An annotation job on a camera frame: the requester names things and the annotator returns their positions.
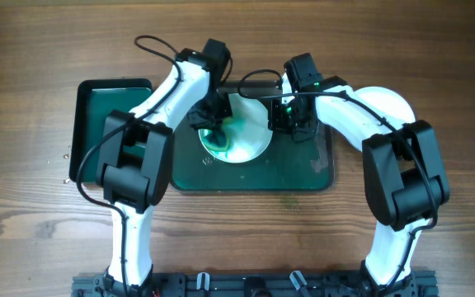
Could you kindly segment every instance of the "wood grain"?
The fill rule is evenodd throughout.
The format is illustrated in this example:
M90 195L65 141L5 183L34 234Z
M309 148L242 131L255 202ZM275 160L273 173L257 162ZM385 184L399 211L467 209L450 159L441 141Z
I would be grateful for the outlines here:
M72 276L111 258L111 217L64 185L78 84L161 82L170 65L135 48L140 34L177 48L227 42L231 78L282 70L310 52L324 75L400 92L436 130L452 194L423 233L414 266L442 296L475 296L475 2L245 2L0 7L0 296L68 295ZM157 271L356 268L375 219L361 156L335 135L336 183L316 196L183 196L157 207ZM100 196L97 189L95 196Z

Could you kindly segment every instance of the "white plate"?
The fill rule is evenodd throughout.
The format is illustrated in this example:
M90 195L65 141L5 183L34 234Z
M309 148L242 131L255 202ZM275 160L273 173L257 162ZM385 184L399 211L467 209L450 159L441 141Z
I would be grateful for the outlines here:
M233 117L223 123L221 129L230 138L226 152L216 152L206 148L202 139L208 130L199 130L201 144L214 158L227 163L244 163L261 155L269 146L272 131L268 110L256 99L246 99L238 94L229 94Z

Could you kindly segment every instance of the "table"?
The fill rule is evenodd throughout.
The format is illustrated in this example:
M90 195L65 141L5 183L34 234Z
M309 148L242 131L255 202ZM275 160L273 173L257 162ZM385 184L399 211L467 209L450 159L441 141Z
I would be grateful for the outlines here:
M225 41L231 79L282 71L286 60L310 52L324 76L401 93L434 126L451 186L413 266L437 271L442 296L475 296L475 2L184 2L0 7L0 296L66 296L72 276L110 262L110 212L64 184L64 155L80 82L160 83L169 73L167 61L133 46L142 34L178 49ZM375 219L361 154L341 135L334 139L334 186L295 196L298 207L286 196L170 189L155 212L155 270L356 269Z

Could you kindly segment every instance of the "robotic arm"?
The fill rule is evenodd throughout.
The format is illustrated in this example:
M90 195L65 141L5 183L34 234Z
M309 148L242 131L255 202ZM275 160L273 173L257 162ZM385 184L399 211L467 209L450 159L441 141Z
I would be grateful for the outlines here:
M150 295L148 290L153 269L149 251L151 222L155 205L162 199L172 176L173 130L185 116L195 129L217 129L224 117L232 115L228 99L216 92L228 60L228 49L216 40L209 40L203 52L181 51L176 57L183 77L179 87L145 122L118 133L101 147L96 183L103 186L104 198L121 208L128 217L127 243L123 243L120 217L112 212L113 258L104 275L104 283L106 289L116 295L124 294L123 281L131 295ZM366 294L373 295L393 278L405 256L409 233L418 226L427 225L432 213L415 168L399 172L397 157L407 158L407 154L390 129L363 108L343 98L348 96L369 106L400 130L423 160L423 170L430 178L436 204L442 205L449 199L449 189L435 134L425 121L415 122L410 106L397 98L398 95L382 101L382 96L368 95L371 92L354 92L338 77L323 79L310 54L291 59L285 64L285 71L284 93L301 92L303 95L273 101L275 109L270 116L286 116L287 112L283 115L277 112L291 111L289 116L295 116L297 120L290 121L294 126L285 125L283 129L303 131L303 134L308 134L312 128L299 125L315 116L338 130L363 152L366 199L378 220L373 247L362 267L371 284L366 286ZM106 120L104 134L153 108L177 77L174 68L160 88L132 109L131 114L113 111ZM304 95L306 92L325 92L327 95ZM122 151L125 145L136 144L145 145L143 159ZM407 264L397 278L398 284L407 283L405 281L411 274L409 263L417 238L407 254ZM121 273L122 248L126 251L126 280Z

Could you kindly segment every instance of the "black cable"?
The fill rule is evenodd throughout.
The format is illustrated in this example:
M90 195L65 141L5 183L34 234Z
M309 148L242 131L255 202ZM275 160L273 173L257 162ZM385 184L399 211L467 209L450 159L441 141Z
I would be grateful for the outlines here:
M223 86L227 82L227 79L230 76L230 73L232 73L232 66L233 66L234 62L232 60L232 57L229 57L229 59L230 59L230 68L228 69L227 75L221 81L221 83L220 83L221 86Z
M149 115L151 115L152 113L155 112L155 110L157 108L160 107L160 105L166 100L168 99L168 97L177 89L177 87L179 86L179 83L181 82L182 80L182 70L181 70L181 66L179 66L179 64L172 58L166 56L165 54L161 54L155 50L152 50L152 49L149 49L141 44L139 44L139 40L141 39L152 39L152 40L157 40L161 43L163 43L164 45L166 45L167 47L169 47L170 49L172 49L175 53L177 52L171 45L169 45L166 41L164 40L161 40L160 38L157 38L155 36L151 36L151 35L141 35L141 36L138 36L137 38L135 38L134 40L134 44L137 45L140 49L142 50L145 50L145 51L148 51L149 53L151 54L155 54L161 58L164 58L166 60L168 60L169 62L171 62L173 64L173 66L176 68L177 70L177 80L175 81L175 83L173 84L172 88L161 98L161 100L159 100L157 102L157 104L155 104L155 106L153 106L152 108L150 108L148 111L146 111L146 113L144 113L143 115L141 115L140 117L136 118L136 119L132 119L128 122L126 122L125 124L123 124L122 126L119 126L115 129L113 129L110 133L108 133L106 136L104 136L100 142L96 145L94 145L85 155L85 157L83 157L82 159L82 162L80 163L80 167L78 168L78 173L77 173L77 176L76 176L76 187L78 188L78 192L80 192L80 194L82 195L82 197L95 204L95 205L99 205L99 206L103 206L103 207L107 207L109 209L112 209L114 211L116 211L119 215L120 215L120 218L122 220L122 243L121 243L121 248L120 248L120 264L121 264L121 269L122 269L122 282L123 282L123 286L124 286L124 294L125 296L129 296L129 291L128 291L128 286L127 286L127 282L126 282L126 271L125 271L125 244L126 244L126 220L128 219L126 217L126 215L124 214L124 212L122 212L122 210L120 210L118 207L114 206L114 205L111 205L111 204L108 204L108 203L105 203L105 202L101 202L101 201L98 201L98 200L94 200L92 199L82 188L82 178L83 178L83 169L86 167L89 159L91 158L91 156L107 141L109 140L111 137L115 136L117 133L121 132L122 130L126 130L128 128L130 128L131 126L133 126L134 124L136 123L139 123L140 121L142 121L144 118L148 117Z
M428 194L428 200L429 200L429 203L430 203L430 211L431 211L431 214L432 214L433 217L432 217L431 222L428 225L414 228L411 232L408 233L410 236L409 236L409 239L408 239L408 243L407 243L405 253L402 256L402 260L401 260L400 264L398 265L397 270L395 271L395 274L393 275L392 279L386 284L386 286L384 287L384 289L381 291L381 294L380 294L381 296L386 295L392 289L393 285L397 281L397 278L401 275L401 272L404 271L404 267L406 266L408 255L410 254L410 251L411 251L412 246L413 246L413 242L416 239L416 234L419 231L429 230L429 229L434 228L437 225L437 220L439 218L439 216L437 214L438 206L435 204L434 193L431 190L430 183L428 182L428 176L426 175L426 170L422 166L421 161L416 156L415 152L413 151L413 147L404 139L404 137L400 134L400 132L397 129L395 129L395 127L393 127L391 124L388 123L388 121L384 117L380 116L378 113L373 111L371 108L366 106L364 103L350 97L349 95L347 95L347 93L345 91L343 91L343 92L297 92L297 93L288 93L288 94L263 96L263 97L249 97L249 96L243 94L241 92L241 87L242 87L243 83L245 82L245 80L247 78L251 77L252 75L258 74L258 73L274 73L274 74L278 75L278 77L280 78L280 81L282 80L281 75L275 70L260 69L260 70L253 71L253 72L245 75L241 79L241 81L239 81L239 84L237 85L237 93L239 94L239 96L244 97L244 98L248 98L248 99L262 99L262 100L272 100L272 99L279 99L279 98L291 97L291 96L297 97L297 96L301 96L301 95L338 97L340 99L352 102L352 103L356 104L357 106L361 107L362 109L364 109L365 111L370 113L382 125L385 125L388 129L390 129L393 133L393 136L401 142L401 144L406 148L408 154L411 156L412 161L415 163L417 171L421 175L421 180L422 180L422 182L423 182L423 184L426 188L426 192Z

